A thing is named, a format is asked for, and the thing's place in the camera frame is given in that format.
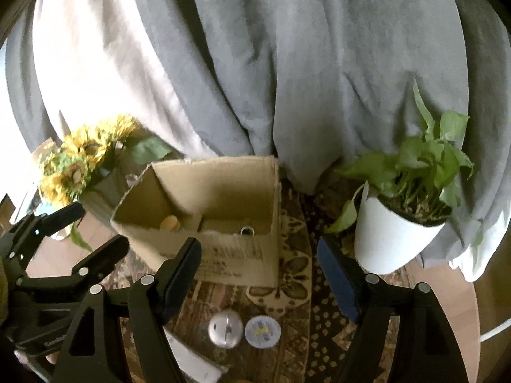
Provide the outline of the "white remote control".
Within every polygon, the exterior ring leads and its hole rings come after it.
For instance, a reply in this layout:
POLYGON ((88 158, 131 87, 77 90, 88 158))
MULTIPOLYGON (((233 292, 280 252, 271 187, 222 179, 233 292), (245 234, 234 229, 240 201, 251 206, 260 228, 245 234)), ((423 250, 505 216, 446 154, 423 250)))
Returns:
POLYGON ((180 370, 194 382, 216 383, 229 371, 227 367, 220 366, 200 355, 167 328, 164 328, 164 334, 180 370))

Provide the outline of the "jar with tan lid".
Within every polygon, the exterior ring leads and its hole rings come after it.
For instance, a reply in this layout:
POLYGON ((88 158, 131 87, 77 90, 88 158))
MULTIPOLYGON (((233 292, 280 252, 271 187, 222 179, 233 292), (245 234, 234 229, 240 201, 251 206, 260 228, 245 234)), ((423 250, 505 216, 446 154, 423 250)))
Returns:
POLYGON ((159 225, 160 230, 178 232, 181 229, 181 222, 175 215, 166 216, 159 225))

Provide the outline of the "white plant pot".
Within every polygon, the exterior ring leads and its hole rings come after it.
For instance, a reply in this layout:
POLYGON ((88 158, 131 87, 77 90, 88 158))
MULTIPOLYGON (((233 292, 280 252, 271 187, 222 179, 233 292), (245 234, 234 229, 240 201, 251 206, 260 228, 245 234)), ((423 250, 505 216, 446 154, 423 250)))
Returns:
POLYGON ((389 210, 364 185, 354 236, 354 257, 368 272, 386 275, 405 266, 442 230, 423 226, 389 210))

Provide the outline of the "round silver disc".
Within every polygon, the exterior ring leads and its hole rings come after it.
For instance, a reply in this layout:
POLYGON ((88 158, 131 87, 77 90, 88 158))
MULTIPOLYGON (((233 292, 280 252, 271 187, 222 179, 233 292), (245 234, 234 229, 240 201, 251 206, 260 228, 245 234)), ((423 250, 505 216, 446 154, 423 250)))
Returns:
POLYGON ((215 314, 208 325, 211 342, 220 349, 233 349, 244 336, 241 316, 234 310, 223 310, 215 314))

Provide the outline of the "grey ribbed vase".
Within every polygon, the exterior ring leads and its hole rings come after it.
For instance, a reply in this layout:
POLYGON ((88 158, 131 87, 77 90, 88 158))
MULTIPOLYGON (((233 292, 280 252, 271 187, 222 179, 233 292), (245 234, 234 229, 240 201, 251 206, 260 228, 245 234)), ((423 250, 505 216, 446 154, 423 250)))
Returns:
POLYGON ((102 225, 111 228, 110 220, 116 206, 128 190, 125 176, 119 169, 113 169, 97 184, 88 188, 80 198, 85 210, 102 225))

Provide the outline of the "patterned oriental rug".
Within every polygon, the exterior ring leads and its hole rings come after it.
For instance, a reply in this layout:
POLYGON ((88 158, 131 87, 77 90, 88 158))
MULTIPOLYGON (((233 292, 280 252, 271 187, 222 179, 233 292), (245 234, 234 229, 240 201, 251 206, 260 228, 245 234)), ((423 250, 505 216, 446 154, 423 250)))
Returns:
POLYGON ((183 343, 228 368, 221 382, 331 382, 345 363, 356 325, 343 316, 315 255, 324 226, 337 210, 322 196, 296 192, 282 183, 280 283, 275 288, 199 281, 191 286, 179 314, 165 326, 183 343), (281 325, 272 349, 241 341, 216 347, 208 323, 222 310, 248 322, 267 315, 281 325))

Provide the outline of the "artificial sunflower bouquet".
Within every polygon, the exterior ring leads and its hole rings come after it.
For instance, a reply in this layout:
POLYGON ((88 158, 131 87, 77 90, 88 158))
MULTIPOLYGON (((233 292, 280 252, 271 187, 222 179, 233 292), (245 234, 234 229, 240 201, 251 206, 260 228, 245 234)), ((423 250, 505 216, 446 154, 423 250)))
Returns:
POLYGON ((43 202, 60 210, 81 204, 83 193, 113 169, 122 172, 129 189, 148 164, 178 156, 178 151, 135 118, 119 115, 83 125, 59 144, 51 139, 42 144, 38 193, 43 202))

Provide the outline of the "small round white puck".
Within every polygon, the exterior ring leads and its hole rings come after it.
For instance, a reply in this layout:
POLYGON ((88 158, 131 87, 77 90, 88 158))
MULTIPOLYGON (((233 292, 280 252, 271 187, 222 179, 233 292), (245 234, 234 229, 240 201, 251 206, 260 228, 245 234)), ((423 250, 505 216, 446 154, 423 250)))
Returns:
POLYGON ((254 316, 246 323, 244 336, 255 349, 272 349, 281 339, 281 325, 270 316, 254 316))

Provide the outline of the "green potted plant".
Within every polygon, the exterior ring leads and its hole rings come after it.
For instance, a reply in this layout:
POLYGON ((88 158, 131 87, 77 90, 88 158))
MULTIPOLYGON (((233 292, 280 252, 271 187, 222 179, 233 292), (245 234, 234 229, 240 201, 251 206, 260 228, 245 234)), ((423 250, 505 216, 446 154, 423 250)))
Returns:
POLYGON ((412 92, 422 130, 404 139, 395 154, 371 151, 334 167, 349 180, 364 183, 392 212, 421 226, 443 224, 461 205, 459 178, 474 163, 457 146, 464 140, 470 116, 448 110, 433 118, 414 80, 412 92))

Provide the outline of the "brown cardboard box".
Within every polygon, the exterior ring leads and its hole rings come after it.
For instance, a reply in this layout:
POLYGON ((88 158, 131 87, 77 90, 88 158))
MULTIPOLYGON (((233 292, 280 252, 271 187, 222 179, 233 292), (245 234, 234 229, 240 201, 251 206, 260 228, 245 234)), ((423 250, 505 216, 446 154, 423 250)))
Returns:
POLYGON ((272 156, 154 162, 110 220, 154 271, 186 239, 202 246, 198 280, 275 288, 280 269, 281 183, 272 156), (160 230, 175 215, 178 232, 160 230))

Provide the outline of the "grey draped blanket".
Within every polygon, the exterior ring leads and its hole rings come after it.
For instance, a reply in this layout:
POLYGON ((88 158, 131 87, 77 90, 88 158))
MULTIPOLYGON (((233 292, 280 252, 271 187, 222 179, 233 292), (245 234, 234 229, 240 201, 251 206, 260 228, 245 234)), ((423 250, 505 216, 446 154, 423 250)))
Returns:
POLYGON ((279 157, 312 192, 394 151, 431 112, 469 115, 461 206, 420 254, 467 281, 510 222, 510 32, 489 0, 1 0, 2 173, 121 113, 189 158, 279 157))

